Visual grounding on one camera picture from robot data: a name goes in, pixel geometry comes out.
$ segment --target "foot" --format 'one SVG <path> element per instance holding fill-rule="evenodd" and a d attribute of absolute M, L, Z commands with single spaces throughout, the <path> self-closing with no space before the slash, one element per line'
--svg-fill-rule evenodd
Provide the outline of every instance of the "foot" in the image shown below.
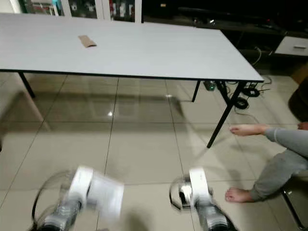
<path fill-rule="evenodd" d="M 251 198 L 251 195 L 248 190 L 238 189 L 238 188 L 229 188 L 226 191 L 225 199 L 228 202 L 253 202 L 254 200 Z"/>
<path fill-rule="evenodd" d="M 265 124 L 240 124 L 231 126 L 230 131 L 238 136 L 251 136 L 264 134 L 265 130 L 268 128 Z"/>

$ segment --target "black metal table leg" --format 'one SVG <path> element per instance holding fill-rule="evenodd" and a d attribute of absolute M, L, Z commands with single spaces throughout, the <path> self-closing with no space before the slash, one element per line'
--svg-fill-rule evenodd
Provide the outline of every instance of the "black metal table leg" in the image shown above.
<path fill-rule="evenodd" d="M 192 97 L 192 102 L 195 101 L 196 97 L 197 97 L 197 93 L 198 93 L 198 90 L 199 90 L 199 86 L 200 86 L 200 80 L 198 80 L 197 84 L 196 84 L 196 87 L 194 89 L 194 93 L 193 93 L 193 97 Z"/>
<path fill-rule="evenodd" d="M 23 81 L 23 83 L 24 83 L 24 85 L 25 85 L 27 91 L 28 91 L 29 94 L 31 95 L 31 97 L 32 97 L 32 98 L 35 98 L 35 94 L 34 94 L 33 90 L 31 89 L 30 84 L 28 83 L 28 81 L 27 81 L 27 79 L 26 79 L 24 73 L 23 73 L 23 72 L 18 72 L 18 74 L 19 74 L 21 80 Z"/>
<path fill-rule="evenodd" d="M 236 101 L 237 97 L 239 96 L 239 94 L 241 93 L 242 89 L 245 87 L 246 85 L 246 82 L 239 82 L 239 84 L 237 85 L 237 88 L 235 89 L 235 92 L 234 94 L 232 95 L 231 99 L 228 101 L 227 103 L 227 107 L 225 109 L 225 111 L 223 112 L 221 118 L 220 118 L 220 121 L 218 122 L 213 134 L 212 134 L 212 137 L 210 139 L 210 141 L 208 142 L 207 144 L 207 147 L 210 148 L 216 138 L 216 136 L 218 135 L 223 123 L 225 122 L 229 112 L 231 111 L 233 105 L 234 105 L 234 102 Z"/>
<path fill-rule="evenodd" d="M 300 219 L 299 219 L 299 217 L 298 217 L 298 215 L 297 215 L 297 213 L 296 213 L 296 211 L 295 211 L 295 209 L 294 209 L 294 207 L 293 207 L 293 205 L 292 205 L 292 203 L 291 203 L 291 201 L 290 201 L 290 199 L 289 199 L 289 197 L 288 197 L 287 191 L 286 191 L 284 188 L 282 188 L 282 189 L 281 189 L 281 193 L 282 193 L 282 196 L 283 196 L 285 202 L 287 203 L 287 205 L 288 205 L 288 207 L 289 207 L 289 209 L 290 209 L 290 211 L 291 211 L 291 213 L 292 213 L 292 216 L 293 216 L 293 218 L 294 218 L 294 220 L 295 220 L 295 222 L 296 222 L 298 228 L 299 228 L 300 230 L 303 230 L 303 231 L 308 230 L 308 228 L 307 228 L 307 227 L 304 227 L 304 225 L 303 225 L 302 222 L 300 221 Z"/>

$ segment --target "drawer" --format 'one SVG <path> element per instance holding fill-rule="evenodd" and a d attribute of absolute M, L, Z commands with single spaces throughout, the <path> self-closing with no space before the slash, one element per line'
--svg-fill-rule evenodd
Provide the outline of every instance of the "drawer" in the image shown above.
<path fill-rule="evenodd" d="M 275 53 L 308 56 L 308 38 L 302 39 L 286 36 L 279 44 Z"/>

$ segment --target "white table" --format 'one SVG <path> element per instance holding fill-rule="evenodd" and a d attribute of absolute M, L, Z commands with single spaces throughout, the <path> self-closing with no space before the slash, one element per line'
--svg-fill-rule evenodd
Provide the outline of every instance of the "white table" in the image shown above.
<path fill-rule="evenodd" d="M 97 46 L 85 48 L 78 36 Z M 0 71 L 108 77 L 238 81 L 208 147 L 247 82 L 263 82 L 219 30 L 0 13 Z"/>

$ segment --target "gray sweatpants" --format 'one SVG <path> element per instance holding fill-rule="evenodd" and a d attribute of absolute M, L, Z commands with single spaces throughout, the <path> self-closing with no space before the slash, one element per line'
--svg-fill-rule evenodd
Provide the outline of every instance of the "gray sweatpants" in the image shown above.
<path fill-rule="evenodd" d="M 250 191 L 255 201 L 278 191 L 293 174 L 308 169 L 308 130 L 269 128 L 265 135 L 287 149 L 274 156 L 263 169 Z"/>

